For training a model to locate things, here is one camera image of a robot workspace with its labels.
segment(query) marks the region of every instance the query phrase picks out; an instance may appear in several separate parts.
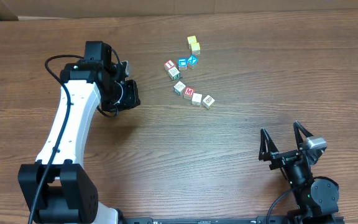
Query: toy block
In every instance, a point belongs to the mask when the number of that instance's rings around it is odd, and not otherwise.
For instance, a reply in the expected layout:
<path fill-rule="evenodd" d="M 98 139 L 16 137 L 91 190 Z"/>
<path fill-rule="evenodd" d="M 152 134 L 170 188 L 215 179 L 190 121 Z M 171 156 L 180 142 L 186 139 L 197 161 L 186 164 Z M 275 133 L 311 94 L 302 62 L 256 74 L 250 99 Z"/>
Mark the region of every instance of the toy block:
<path fill-rule="evenodd" d="M 187 42 L 189 43 L 189 49 L 191 49 L 191 44 L 197 43 L 196 36 L 187 37 Z"/>
<path fill-rule="evenodd" d="M 187 59 L 179 58 L 178 59 L 179 70 L 187 70 Z"/>
<path fill-rule="evenodd" d="M 183 97 L 185 97 L 185 99 L 187 100 L 191 100 L 193 98 L 193 94 L 194 94 L 194 89 L 190 87 L 186 87 Z"/>
<path fill-rule="evenodd" d="M 180 96 L 183 95 L 185 92 L 186 85 L 183 84 L 181 81 L 179 81 L 174 87 L 173 90 L 175 90 L 176 93 L 178 93 Z"/>
<path fill-rule="evenodd" d="M 198 58 L 196 58 L 194 55 L 190 56 L 190 58 L 187 60 L 187 65 L 191 69 L 194 69 L 197 63 L 198 63 Z"/>
<path fill-rule="evenodd" d="M 191 54 L 192 55 L 199 55 L 200 54 L 200 43 L 193 43 L 191 44 Z"/>
<path fill-rule="evenodd" d="M 203 95 L 202 94 L 198 94 L 195 93 L 193 94 L 193 97 L 191 99 L 191 104 L 192 105 L 197 105 L 197 106 L 201 106 L 201 100 L 203 99 Z"/>
<path fill-rule="evenodd" d="M 206 96 L 204 99 L 203 99 L 203 105 L 207 108 L 207 109 L 210 109 L 212 107 L 212 105 L 214 105 L 215 103 L 215 100 L 214 98 L 212 98 L 211 96 Z"/>
<path fill-rule="evenodd" d="M 180 72 L 176 67 L 171 68 L 168 73 L 172 80 L 177 80 L 178 78 L 180 78 Z"/>
<path fill-rule="evenodd" d="M 169 71 L 171 68 L 175 66 L 175 63 L 173 63 L 171 60 L 165 62 L 164 67 L 166 71 Z"/>

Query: wooden table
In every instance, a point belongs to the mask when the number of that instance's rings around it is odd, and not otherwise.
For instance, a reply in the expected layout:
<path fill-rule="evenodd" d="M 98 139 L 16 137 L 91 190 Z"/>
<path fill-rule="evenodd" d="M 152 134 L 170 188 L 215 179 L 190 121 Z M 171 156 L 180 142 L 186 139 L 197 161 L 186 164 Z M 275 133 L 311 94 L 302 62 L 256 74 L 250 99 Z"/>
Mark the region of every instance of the wooden table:
<path fill-rule="evenodd" d="M 211 110 L 176 95 L 163 68 L 190 56 L 189 35 L 201 44 L 200 64 L 181 81 L 214 97 Z M 127 217 L 265 215 L 289 186 L 258 161 L 259 130 L 288 151 L 299 120 L 328 142 L 314 175 L 339 182 L 340 214 L 358 222 L 358 10 L 350 10 L 0 22 L 0 223 L 29 214 L 17 171 L 44 145 L 60 96 L 44 62 L 83 55 L 87 40 L 132 63 L 142 100 L 117 118 L 93 117 L 85 170 L 102 203 Z M 274 213 L 295 206 L 291 196 Z"/>

